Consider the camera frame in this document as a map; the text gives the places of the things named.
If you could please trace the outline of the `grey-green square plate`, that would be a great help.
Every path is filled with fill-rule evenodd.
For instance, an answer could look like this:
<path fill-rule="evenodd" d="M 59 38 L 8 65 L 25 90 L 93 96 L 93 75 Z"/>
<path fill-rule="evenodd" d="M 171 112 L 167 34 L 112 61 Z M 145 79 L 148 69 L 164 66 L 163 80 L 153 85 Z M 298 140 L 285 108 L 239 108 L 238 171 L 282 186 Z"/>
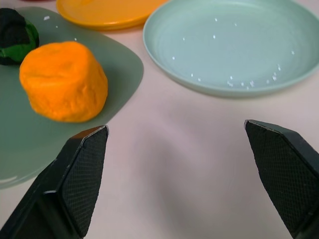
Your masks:
<path fill-rule="evenodd" d="M 39 44 L 0 64 L 0 190 L 37 176 L 77 133 L 104 125 L 144 73 L 136 53 L 41 7 L 15 9 Z"/>

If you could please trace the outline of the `orange dough lump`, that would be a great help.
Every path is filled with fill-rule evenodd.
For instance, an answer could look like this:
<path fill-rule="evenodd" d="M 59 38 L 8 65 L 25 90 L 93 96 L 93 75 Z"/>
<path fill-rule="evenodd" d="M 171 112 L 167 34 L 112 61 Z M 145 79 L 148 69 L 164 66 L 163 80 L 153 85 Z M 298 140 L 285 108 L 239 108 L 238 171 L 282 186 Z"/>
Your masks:
<path fill-rule="evenodd" d="M 59 122 L 96 117 L 108 96 L 108 79 L 94 54 L 76 41 L 42 45 L 27 54 L 19 81 L 31 108 Z"/>

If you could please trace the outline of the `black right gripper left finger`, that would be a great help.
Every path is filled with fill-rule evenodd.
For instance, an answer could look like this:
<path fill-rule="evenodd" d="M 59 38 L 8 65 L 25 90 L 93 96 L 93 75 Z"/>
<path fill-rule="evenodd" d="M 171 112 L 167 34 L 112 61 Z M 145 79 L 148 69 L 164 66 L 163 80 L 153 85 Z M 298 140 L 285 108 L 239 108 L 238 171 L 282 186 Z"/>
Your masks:
<path fill-rule="evenodd" d="M 83 239 L 99 195 L 108 135 L 101 125 L 69 138 L 20 200 L 0 239 Z"/>

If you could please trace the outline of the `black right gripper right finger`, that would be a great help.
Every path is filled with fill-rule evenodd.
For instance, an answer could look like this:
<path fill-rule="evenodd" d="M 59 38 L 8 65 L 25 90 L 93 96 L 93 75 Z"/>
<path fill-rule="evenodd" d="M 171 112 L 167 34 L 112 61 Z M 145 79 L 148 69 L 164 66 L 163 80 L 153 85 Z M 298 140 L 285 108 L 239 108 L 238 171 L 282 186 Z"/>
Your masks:
<path fill-rule="evenodd" d="M 249 119 L 261 182 L 293 239 L 319 239 L 319 153 L 296 131 Z"/>

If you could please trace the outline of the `orange round plate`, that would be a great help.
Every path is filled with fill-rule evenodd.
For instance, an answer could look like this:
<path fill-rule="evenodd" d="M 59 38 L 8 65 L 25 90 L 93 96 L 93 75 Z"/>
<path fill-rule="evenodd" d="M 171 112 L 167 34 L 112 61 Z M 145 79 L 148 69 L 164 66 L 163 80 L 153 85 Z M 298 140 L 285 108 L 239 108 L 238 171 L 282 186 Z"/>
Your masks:
<path fill-rule="evenodd" d="M 94 30 L 120 30 L 144 24 L 169 0 L 56 0 L 67 21 Z"/>

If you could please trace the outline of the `black and green dough lump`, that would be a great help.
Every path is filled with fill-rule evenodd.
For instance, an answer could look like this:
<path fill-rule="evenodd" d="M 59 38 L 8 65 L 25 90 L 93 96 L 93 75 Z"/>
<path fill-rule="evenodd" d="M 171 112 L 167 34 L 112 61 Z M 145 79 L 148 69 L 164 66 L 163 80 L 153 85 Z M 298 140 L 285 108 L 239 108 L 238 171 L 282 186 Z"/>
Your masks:
<path fill-rule="evenodd" d="M 0 65 L 19 65 L 39 47 L 35 26 L 12 8 L 0 8 Z"/>

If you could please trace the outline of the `light green round plate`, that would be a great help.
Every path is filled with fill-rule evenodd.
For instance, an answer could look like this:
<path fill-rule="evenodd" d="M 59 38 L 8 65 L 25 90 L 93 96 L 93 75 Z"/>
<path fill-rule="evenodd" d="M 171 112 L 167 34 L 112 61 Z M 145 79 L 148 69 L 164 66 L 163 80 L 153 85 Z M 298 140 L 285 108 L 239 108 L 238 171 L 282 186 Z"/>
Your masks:
<path fill-rule="evenodd" d="M 221 97 L 269 94 L 319 69 L 319 17 L 293 0 L 170 0 L 143 41 L 172 80 Z"/>

